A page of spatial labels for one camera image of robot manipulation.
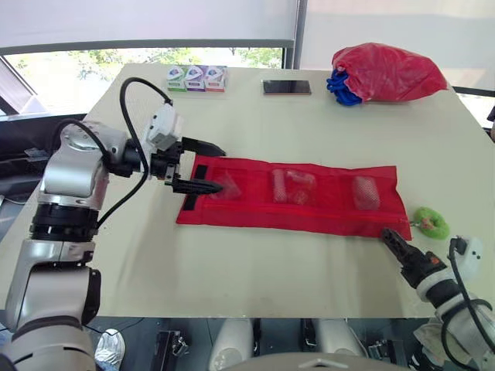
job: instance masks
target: floor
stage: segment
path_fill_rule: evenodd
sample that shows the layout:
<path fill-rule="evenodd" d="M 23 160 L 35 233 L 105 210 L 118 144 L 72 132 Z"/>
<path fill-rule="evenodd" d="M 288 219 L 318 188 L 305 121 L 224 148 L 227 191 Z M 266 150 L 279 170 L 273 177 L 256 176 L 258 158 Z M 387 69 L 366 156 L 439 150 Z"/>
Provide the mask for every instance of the floor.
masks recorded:
<path fill-rule="evenodd" d="M 91 325 L 104 331 L 110 327 L 123 328 L 139 319 L 97 318 Z M 189 352 L 177 360 L 176 371 L 204 371 L 207 369 L 212 345 L 223 321 L 222 318 L 146 318 L 123 332 L 126 341 L 126 355 L 121 371 L 149 369 L 155 351 L 155 338 L 161 330 L 180 330 L 189 344 Z M 408 357 L 414 352 L 417 344 L 412 332 L 425 322 L 426 319 L 422 318 L 349 320 L 350 326 L 365 346 L 372 345 L 381 339 L 401 340 Z M 299 319 L 262 319 L 260 355 L 300 352 L 300 326 Z M 96 345 L 99 335 L 92 333 L 91 338 Z M 445 366 L 445 371 L 453 370 L 455 368 L 451 364 Z"/>

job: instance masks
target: red plastic bag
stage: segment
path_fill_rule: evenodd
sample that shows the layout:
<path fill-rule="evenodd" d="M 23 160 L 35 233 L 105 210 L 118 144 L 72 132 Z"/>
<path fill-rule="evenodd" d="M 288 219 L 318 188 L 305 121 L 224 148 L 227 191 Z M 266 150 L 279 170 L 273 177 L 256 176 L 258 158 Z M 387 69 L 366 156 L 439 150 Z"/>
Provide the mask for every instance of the red plastic bag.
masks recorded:
<path fill-rule="evenodd" d="M 395 189 L 394 166 L 348 170 L 197 155 L 193 174 L 195 179 L 222 184 L 224 190 L 187 196 L 178 224 L 363 237 L 380 237 L 387 227 L 411 239 L 408 217 Z"/>
<path fill-rule="evenodd" d="M 339 50 L 332 59 L 344 84 L 367 100 L 413 100 L 446 90 L 439 68 L 427 57 L 384 44 L 365 43 Z"/>

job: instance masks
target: sneaker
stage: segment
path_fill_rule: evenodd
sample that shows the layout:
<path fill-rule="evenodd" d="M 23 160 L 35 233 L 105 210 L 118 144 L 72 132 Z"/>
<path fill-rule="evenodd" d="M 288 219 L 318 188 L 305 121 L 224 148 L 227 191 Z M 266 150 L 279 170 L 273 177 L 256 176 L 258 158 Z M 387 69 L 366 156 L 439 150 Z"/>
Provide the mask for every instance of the sneaker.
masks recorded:
<path fill-rule="evenodd" d="M 122 334 L 114 328 L 109 328 L 100 337 L 94 359 L 98 362 L 111 364 L 115 369 L 121 368 L 124 359 L 125 342 Z"/>

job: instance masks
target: blue cloth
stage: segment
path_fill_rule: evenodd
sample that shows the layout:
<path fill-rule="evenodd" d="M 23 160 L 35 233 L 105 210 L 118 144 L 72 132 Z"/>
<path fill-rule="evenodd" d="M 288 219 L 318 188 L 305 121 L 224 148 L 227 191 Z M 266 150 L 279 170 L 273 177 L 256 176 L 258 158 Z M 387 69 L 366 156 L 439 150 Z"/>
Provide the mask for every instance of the blue cloth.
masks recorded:
<path fill-rule="evenodd" d="M 96 361 L 96 364 L 99 365 L 101 371 L 118 371 L 117 367 L 108 362 Z"/>
<path fill-rule="evenodd" d="M 347 77 L 349 77 L 349 74 L 346 71 L 338 72 L 336 69 L 333 70 L 332 76 L 329 79 L 326 79 L 326 82 L 328 83 L 326 88 L 330 93 L 336 95 L 337 102 L 340 104 L 353 106 L 354 104 L 362 103 L 363 100 L 352 93 L 347 85 L 343 83 Z"/>

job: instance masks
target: tree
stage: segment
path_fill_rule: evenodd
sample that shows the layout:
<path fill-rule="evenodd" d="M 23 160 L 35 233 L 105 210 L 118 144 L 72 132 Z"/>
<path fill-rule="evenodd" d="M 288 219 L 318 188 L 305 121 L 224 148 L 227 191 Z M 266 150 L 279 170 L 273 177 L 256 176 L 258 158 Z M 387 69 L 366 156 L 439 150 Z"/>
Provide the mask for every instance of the tree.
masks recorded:
<path fill-rule="evenodd" d="M 80 67 L 78 77 L 113 80 L 126 63 L 198 64 L 190 48 L 99 49 L 69 52 Z"/>
<path fill-rule="evenodd" d="M 193 55 L 190 48 L 152 49 L 145 63 L 164 64 L 200 64 L 200 59 Z"/>
<path fill-rule="evenodd" d="M 69 55 L 79 64 L 81 80 L 86 80 L 91 74 L 96 74 L 102 80 L 112 80 L 115 70 L 120 70 L 125 63 L 118 49 L 75 50 L 69 52 Z"/>
<path fill-rule="evenodd" d="M 282 49 L 280 48 L 239 49 L 239 55 L 243 62 L 248 62 L 249 67 L 282 67 Z"/>

